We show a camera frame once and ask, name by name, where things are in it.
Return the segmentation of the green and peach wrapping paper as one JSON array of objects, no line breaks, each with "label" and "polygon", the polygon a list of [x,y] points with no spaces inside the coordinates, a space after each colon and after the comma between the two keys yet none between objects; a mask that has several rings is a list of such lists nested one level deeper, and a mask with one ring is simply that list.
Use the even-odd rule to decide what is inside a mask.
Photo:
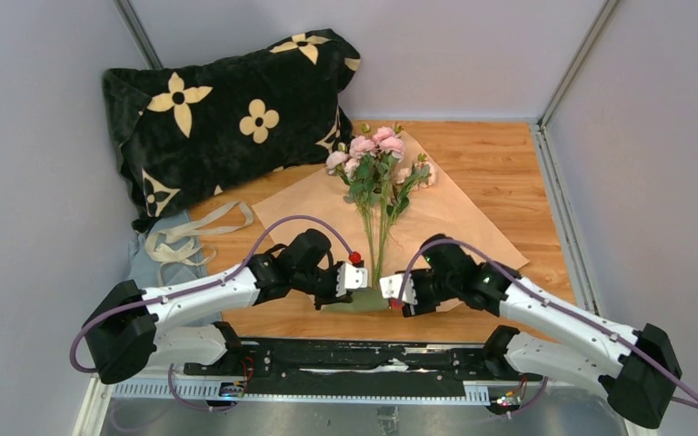
[{"label": "green and peach wrapping paper", "polygon": [[[373,138],[382,150],[404,152],[398,170],[424,153],[419,143],[408,134],[390,127],[379,128]],[[382,277],[404,270],[422,244],[438,233],[470,243],[513,269],[526,265],[527,259],[452,179],[436,163],[434,165],[438,170],[437,182],[411,192],[409,207],[391,228]],[[347,192],[347,186],[339,177],[327,173],[324,162],[322,171],[255,204],[254,211],[264,226],[275,227],[270,233],[275,243],[291,242],[313,224],[314,219],[329,223],[332,228],[327,236],[333,246],[334,258],[340,260],[346,253],[357,251],[363,256],[366,266],[369,260],[367,241],[355,206],[344,199]],[[376,290],[369,284],[367,290],[353,292],[348,303],[325,305],[329,312],[380,312],[387,307],[388,301],[382,297],[380,289]]]}]

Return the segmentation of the pink fake flower stem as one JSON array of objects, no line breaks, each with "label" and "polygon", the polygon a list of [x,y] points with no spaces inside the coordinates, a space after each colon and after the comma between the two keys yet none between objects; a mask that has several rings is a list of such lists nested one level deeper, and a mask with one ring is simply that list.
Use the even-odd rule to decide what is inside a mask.
[{"label": "pink fake flower stem", "polygon": [[378,275],[374,280],[374,285],[369,285],[374,288],[379,288],[379,279],[383,275],[385,248],[390,238],[390,232],[384,234],[382,225],[384,224],[383,207],[386,205],[386,200],[391,193],[391,184],[395,173],[398,171],[398,164],[403,160],[404,152],[401,150],[382,150],[379,148],[379,142],[373,138],[373,131],[367,124],[361,126],[361,134],[353,139],[350,145],[352,154],[359,152],[370,152],[375,157],[374,163],[374,190],[373,190],[373,212],[374,212],[374,228],[375,237],[374,243],[377,251],[378,259]]},{"label": "pink fake flower stem", "polygon": [[325,161],[327,173],[339,177],[347,186],[348,192],[344,199],[355,206],[361,217],[369,249],[369,283],[371,285],[374,285],[374,280],[377,278],[379,266],[374,243],[374,163],[375,157],[370,152],[352,154],[350,146],[345,143],[339,143],[337,149],[330,152]]},{"label": "pink fake flower stem", "polygon": [[437,182],[438,170],[427,154],[418,154],[413,162],[399,169],[392,180],[391,193],[383,207],[384,234],[398,221],[410,205],[410,194],[425,189]]}]

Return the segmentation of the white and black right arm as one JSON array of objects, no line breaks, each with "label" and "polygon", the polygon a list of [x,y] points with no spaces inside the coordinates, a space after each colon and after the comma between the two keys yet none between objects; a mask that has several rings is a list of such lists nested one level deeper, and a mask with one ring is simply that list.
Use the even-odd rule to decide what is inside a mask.
[{"label": "white and black right arm", "polygon": [[406,317],[433,312],[457,299],[477,311],[519,322],[547,335],[541,340],[500,325],[483,346],[483,367],[495,379],[536,374],[606,399],[624,419],[656,430],[682,370],[668,334],[604,319],[554,296],[472,245],[438,233],[415,254],[423,269],[380,279],[385,299]]}]

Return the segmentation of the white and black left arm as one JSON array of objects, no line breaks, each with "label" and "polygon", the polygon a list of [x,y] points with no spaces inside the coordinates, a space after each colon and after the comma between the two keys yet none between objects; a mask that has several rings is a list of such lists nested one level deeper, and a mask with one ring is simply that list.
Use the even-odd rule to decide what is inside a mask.
[{"label": "white and black left arm", "polygon": [[228,322],[198,321],[282,299],[291,291],[313,296],[321,309],[350,302],[353,292],[367,284],[359,253],[336,262],[327,236],[308,229],[289,244],[277,244],[212,276],[143,289],[132,280],[120,282],[85,322],[83,337],[93,371],[104,384],[178,364],[230,375],[243,359],[239,336]]}]

